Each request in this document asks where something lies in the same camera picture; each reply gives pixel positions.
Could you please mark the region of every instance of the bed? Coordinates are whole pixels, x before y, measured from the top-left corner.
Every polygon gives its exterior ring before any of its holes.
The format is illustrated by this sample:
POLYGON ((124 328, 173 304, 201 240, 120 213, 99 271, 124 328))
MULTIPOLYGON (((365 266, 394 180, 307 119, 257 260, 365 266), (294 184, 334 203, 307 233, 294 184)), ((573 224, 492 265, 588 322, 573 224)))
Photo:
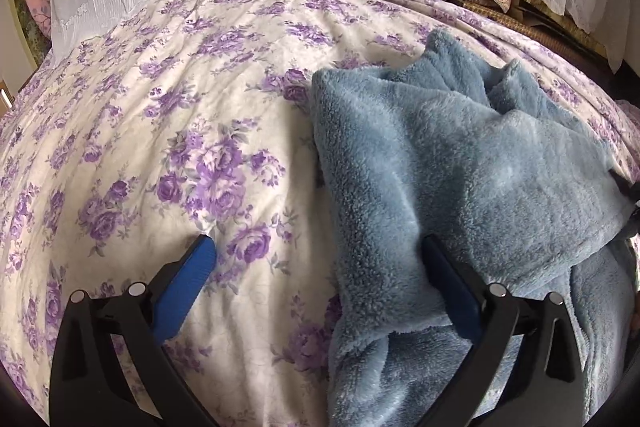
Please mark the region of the bed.
MULTIPOLYGON (((308 113, 319 68, 405 66, 446 27, 492 65, 521 60, 640 180, 634 106, 443 0, 83 0, 61 15, 76 1, 52 0, 53 51, 0 128, 0 360, 44 419, 71 292, 116 295, 207 233, 219 263, 166 345, 178 371, 224 425, 327 424, 340 301, 308 113)), ((609 393, 623 355, 597 369, 609 393)))

